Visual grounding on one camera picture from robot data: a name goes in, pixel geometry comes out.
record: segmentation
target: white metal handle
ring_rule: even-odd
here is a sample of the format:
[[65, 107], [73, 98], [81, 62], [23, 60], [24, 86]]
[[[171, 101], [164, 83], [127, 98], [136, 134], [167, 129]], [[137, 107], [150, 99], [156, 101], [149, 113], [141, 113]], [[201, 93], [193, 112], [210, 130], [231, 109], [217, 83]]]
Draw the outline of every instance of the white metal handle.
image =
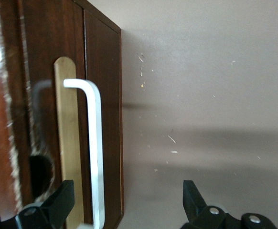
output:
[[93, 226], [81, 224], [78, 229], [102, 229], [105, 222], [105, 204], [100, 92], [97, 86], [89, 80], [65, 79], [64, 87], [83, 90], [88, 107]]

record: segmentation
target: metal rivet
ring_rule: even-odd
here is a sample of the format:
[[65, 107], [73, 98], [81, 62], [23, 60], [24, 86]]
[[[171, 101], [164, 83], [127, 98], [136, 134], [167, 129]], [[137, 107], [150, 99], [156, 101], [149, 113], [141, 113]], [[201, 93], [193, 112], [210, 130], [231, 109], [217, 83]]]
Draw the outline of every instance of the metal rivet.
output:
[[211, 214], [214, 214], [214, 215], [220, 214], [220, 211], [216, 208], [210, 208], [209, 211]]
[[261, 223], [261, 220], [257, 217], [257, 216], [249, 216], [250, 221], [252, 221], [253, 223]]
[[34, 214], [35, 211], [36, 211], [36, 208], [29, 208], [29, 209], [24, 213], [24, 215], [25, 215], [25, 216], [30, 216], [30, 215]]

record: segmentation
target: door handle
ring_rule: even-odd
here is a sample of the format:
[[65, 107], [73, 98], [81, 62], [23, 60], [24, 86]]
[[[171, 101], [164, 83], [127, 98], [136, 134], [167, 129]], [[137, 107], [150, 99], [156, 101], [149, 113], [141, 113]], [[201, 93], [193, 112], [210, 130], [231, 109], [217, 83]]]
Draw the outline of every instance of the door handle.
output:
[[[105, 204], [100, 92], [98, 87], [89, 80], [65, 79], [64, 87], [81, 89], [87, 98], [93, 229], [102, 229], [105, 222]], [[80, 228], [92, 227], [81, 224], [78, 229]]]
[[[68, 229], [102, 229], [105, 204], [100, 92], [93, 82], [76, 79], [75, 64], [68, 57], [58, 58], [54, 71], [62, 178], [75, 184], [75, 206], [66, 225]], [[84, 224], [77, 92], [72, 88], [83, 90], [87, 99], [93, 225]]]

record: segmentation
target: wood trim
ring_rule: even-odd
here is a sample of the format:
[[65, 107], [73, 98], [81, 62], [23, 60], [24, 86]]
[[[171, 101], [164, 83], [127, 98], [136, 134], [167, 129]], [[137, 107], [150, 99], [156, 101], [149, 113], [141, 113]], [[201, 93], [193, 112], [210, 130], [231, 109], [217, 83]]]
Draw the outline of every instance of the wood trim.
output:
[[121, 214], [124, 215], [124, 168], [123, 168], [123, 115], [122, 115], [122, 33], [119, 34], [120, 64], [119, 64], [119, 106], [120, 106], [120, 166], [121, 166]]
[[107, 16], [105, 16], [101, 11], [99, 11], [96, 7], [94, 7], [90, 2], [87, 0], [72, 0], [77, 5], [82, 7], [84, 10], [89, 11], [91, 14], [93, 14], [94, 17], [98, 18], [101, 22], [103, 22], [105, 25], [110, 27], [112, 30], [114, 30], [116, 33], [121, 34], [121, 29]]

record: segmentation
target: door panel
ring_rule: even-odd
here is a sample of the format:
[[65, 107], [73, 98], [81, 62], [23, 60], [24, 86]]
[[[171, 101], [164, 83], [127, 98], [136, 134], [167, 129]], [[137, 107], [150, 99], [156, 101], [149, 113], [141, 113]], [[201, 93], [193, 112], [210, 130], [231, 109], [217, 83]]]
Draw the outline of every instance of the door panel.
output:
[[61, 183], [53, 64], [61, 56], [76, 63], [84, 78], [82, 9], [70, 0], [22, 2], [27, 51], [28, 93], [31, 97], [32, 153], [46, 155], [55, 168], [53, 187]]
[[122, 216], [119, 34], [85, 10], [87, 79], [99, 88], [102, 102], [105, 227]]

